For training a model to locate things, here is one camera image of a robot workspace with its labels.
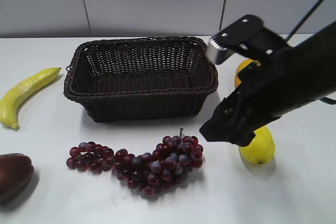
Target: grape stem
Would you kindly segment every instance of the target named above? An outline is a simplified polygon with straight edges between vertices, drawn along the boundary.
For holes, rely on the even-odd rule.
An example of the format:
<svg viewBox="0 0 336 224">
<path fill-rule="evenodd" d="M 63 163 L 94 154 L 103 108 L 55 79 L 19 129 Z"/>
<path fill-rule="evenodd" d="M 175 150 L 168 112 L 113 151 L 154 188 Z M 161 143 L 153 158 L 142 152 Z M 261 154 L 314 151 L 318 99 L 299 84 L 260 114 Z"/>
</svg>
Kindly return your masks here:
<svg viewBox="0 0 336 224">
<path fill-rule="evenodd" d="M 180 139 L 182 139 L 182 131 L 183 131 L 183 128 L 180 128 Z"/>
</svg>

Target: wicker basket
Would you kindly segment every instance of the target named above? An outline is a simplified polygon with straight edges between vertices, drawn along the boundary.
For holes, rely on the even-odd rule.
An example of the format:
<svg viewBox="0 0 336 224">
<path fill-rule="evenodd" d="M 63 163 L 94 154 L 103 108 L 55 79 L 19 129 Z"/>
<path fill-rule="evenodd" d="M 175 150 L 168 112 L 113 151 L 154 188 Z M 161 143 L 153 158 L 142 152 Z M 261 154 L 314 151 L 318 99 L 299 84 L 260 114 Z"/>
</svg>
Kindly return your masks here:
<svg viewBox="0 0 336 224">
<path fill-rule="evenodd" d="M 97 40 L 80 45 L 64 95 L 96 122 L 196 115 L 218 86 L 194 37 Z"/>
</svg>

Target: table surface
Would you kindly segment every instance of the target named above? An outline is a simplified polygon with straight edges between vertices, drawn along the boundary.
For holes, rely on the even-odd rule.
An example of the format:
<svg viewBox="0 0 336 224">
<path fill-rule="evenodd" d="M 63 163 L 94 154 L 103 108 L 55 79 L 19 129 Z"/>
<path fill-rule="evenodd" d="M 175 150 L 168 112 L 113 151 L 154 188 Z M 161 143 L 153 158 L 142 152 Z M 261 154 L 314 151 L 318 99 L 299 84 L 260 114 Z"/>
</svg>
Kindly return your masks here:
<svg viewBox="0 0 336 224">
<path fill-rule="evenodd" d="M 308 37 L 296 35 L 291 44 Z M 62 67 L 63 74 L 22 107 L 18 132 L 0 126 L 0 154 L 24 153 L 36 170 L 24 193 L 0 209 L 0 223 L 336 222 L 335 107 L 317 101 L 269 124 L 275 160 L 262 167 L 246 164 L 237 146 L 207 143 L 198 132 L 234 89 L 234 73 L 243 59 L 234 55 L 218 66 L 218 90 L 195 117 L 95 123 L 81 105 L 63 96 L 65 68 L 75 49 L 94 39 L 102 38 L 0 39 L 0 94 L 44 68 Z M 156 200 L 142 199 L 110 172 L 95 176 L 65 166 L 69 149 L 80 142 L 139 155 L 180 127 L 199 137 L 205 162 L 188 183 Z"/>
</svg>

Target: yellow lemon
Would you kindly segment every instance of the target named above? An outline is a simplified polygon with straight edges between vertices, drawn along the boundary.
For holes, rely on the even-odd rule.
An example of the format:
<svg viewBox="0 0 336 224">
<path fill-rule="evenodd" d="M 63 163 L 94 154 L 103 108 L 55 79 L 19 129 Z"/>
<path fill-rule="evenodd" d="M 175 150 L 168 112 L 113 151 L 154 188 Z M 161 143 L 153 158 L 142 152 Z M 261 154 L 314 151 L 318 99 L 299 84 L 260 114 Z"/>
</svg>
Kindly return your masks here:
<svg viewBox="0 0 336 224">
<path fill-rule="evenodd" d="M 239 64 L 237 70 L 236 70 L 236 75 L 235 75 L 235 88 L 237 88 L 240 84 L 241 84 L 241 80 L 238 78 L 238 73 L 247 65 L 249 65 L 251 62 L 253 62 L 254 60 L 251 59 L 246 59 L 244 60 L 242 63 Z"/>
<path fill-rule="evenodd" d="M 239 147 L 244 159 L 255 165 L 263 165 L 272 160 L 275 153 L 275 144 L 270 131 L 266 126 L 257 129 L 255 138 L 245 147 Z"/>
</svg>

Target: yellow banana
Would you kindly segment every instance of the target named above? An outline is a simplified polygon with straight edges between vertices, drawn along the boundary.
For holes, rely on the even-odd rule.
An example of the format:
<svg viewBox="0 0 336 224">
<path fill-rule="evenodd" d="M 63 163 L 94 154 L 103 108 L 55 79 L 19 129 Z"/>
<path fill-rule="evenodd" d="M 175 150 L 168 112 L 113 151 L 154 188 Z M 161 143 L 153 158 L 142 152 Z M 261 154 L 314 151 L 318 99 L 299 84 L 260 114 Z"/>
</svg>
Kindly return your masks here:
<svg viewBox="0 0 336 224">
<path fill-rule="evenodd" d="M 18 130 L 17 109 L 32 94 L 54 81 L 61 68 L 47 68 L 20 82 L 0 100 L 0 122 Z"/>
</svg>

